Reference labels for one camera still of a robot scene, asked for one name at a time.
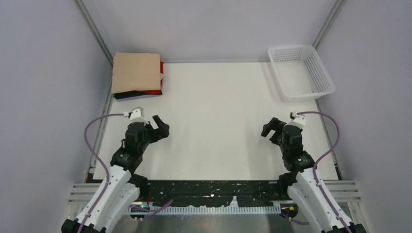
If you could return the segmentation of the beige t shirt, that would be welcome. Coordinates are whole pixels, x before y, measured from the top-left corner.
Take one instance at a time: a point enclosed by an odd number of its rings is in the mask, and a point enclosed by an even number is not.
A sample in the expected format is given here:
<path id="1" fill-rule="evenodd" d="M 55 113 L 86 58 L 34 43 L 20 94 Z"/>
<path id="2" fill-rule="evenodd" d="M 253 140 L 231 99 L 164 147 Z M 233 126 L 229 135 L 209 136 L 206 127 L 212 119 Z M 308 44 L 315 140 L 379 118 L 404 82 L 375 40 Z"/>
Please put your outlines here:
<path id="1" fill-rule="evenodd" d="M 113 60 L 113 94 L 161 89 L 159 53 L 117 52 Z"/>

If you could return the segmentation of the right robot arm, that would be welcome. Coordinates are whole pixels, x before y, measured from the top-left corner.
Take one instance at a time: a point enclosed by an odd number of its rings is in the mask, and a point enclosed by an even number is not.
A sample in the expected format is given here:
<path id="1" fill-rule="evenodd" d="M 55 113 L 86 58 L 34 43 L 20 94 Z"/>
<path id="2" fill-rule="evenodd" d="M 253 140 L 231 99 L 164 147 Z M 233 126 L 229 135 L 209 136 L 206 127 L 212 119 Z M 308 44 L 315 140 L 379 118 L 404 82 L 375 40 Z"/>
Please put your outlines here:
<path id="1" fill-rule="evenodd" d="M 287 170 L 277 180 L 277 192 L 283 199 L 292 199 L 318 233 L 364 233 L 365 227 L 354 221 L 342 210 L 327 189 L 317 171 L 312 156 L 304 150 L 304 116 L 292 116 L 286 123 L 273 117 L 263 125 L 261 136 L 274 134 L 270 142 L 277 145 Z"/>

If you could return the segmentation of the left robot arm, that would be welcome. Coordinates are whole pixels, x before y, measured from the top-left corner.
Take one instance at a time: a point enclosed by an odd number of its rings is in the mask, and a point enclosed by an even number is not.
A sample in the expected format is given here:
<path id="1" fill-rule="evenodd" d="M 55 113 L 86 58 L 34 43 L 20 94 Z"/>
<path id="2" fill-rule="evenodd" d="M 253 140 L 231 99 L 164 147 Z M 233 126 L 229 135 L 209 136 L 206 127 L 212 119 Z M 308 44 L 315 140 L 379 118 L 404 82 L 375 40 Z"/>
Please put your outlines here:
<path id="1" fill-rule="evenodd" d="M 167 138 L 170 127 L 158 115 L 153 116 L 156 129 L 141 114 L 124 116 L 131 122 L 110 166 L 104 167 L 105 179 L 80 214 L 73 220 L 65 220 L 61 227 L 63 233 L 110 233 L 135 200 L 148 197 L 148 179 L 137 175 L 135 170 L 147 147 Z"/>

